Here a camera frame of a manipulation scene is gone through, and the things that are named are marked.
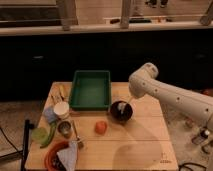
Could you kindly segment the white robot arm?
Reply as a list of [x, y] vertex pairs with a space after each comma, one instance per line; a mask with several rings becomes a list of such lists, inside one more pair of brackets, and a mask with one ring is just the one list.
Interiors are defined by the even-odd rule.
[[213, 97], [160, 82], [158, 68], [148, 62], [129, 76], [129, 92], [139, 99], [145, 94], [184, 112], [200, 126], [213, 131]]

